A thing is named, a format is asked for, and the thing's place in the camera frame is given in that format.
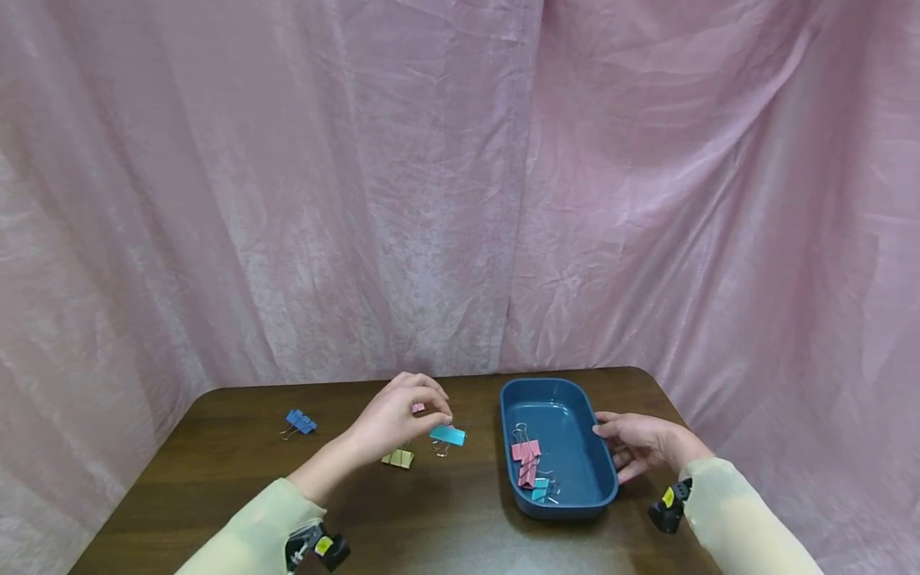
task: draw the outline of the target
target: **blue binder clip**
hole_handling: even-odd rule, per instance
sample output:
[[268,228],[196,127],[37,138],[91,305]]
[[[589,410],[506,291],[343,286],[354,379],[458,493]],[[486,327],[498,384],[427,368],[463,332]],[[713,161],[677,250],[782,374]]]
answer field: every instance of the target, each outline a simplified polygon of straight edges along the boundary
[[464,441],[466,441],[466,431],[458,430],[455,427],[439,425],[431,430],[431,438],[451,445],[463,445]]
[[303,435],[307,435],[316,429],[316,422],[304,415],[304,412],[300,409],[291,409],[285,419],[291,424],[288,429],[281,432],[281,437],[285,441],[291,439],[291,436],[298,431]]

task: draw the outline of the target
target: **wrist strap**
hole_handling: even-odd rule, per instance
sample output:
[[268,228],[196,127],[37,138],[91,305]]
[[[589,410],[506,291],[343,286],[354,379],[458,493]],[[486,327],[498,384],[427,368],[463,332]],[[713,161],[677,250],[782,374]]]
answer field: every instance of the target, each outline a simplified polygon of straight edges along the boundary
[[661,499],[651,504],[649,517],[659,531],[668,535],[677,533],[677,527],[684,518],[684,503],[690,498],[692,487],[693,479],[688,477],[671,485]]
[[288,575],[294,575],[304,557],[311,551],[329,572],[338,569],[339,565],[351,555],[351,547],[345,537],[329,535],[324,524],[313,523],[295,531],[288,538],[287,545],[284,546]]

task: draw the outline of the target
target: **yellow binder clip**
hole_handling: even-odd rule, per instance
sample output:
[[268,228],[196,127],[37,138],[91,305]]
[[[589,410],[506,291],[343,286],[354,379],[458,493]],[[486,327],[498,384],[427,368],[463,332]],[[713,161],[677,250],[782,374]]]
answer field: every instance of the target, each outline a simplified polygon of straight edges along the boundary
[[403,445],[396,449],[392,454],[384,455],[384,458],[380,460],[381,463],[386,463],[389,466],[402,467],[403,469],[408,469],[412,465],[412,459],[415,458],[415,454],[406,449],[406,446]]

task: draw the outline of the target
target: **right hand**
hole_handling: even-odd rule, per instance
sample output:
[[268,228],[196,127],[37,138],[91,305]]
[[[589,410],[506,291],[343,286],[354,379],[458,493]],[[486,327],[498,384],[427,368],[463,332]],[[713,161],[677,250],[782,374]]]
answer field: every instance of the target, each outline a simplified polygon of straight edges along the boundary
[[[379,461],[399,445],[439,425],[449,425],[454,414],[447,401],[444,388],[428,375],[399,374],[374,396],[342,437],[353,446],[361,465]],[[432,412],[414,416],[412,405],[416,403],[426,404]]]
[[686,427],[636,413],[594,414],[596,435],[607,441],[614,456],[620,483],[626,483],[654,467],[667,465],[675,474],[696,459],[715,457]]

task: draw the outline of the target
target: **tabletop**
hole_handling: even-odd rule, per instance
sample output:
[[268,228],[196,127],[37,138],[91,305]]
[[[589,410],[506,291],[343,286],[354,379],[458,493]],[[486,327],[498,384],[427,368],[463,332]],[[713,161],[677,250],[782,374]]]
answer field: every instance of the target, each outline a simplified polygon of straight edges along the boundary
[[[528,374],[580,385],[595,409],[682,423],[655,380],[620,367]],[[329,501],[327,527],[351,557],[336,573],[717,573],[687,525],[664,535],[647,509],[674,482],[661,470],[621,486],[610,507],[581,523],[538,522],[514,503],[504,464],[499,392],[516,375],[447,377],[466,444],[438,457],[412,444],[411,469],[371,465]],[[172,573],[247,501],[345,431],[385,382],[214,390],[170,434],[71,571]],[[285,415],[316,421],[281,441]],[[309,573],[325,572],[313,560]]]

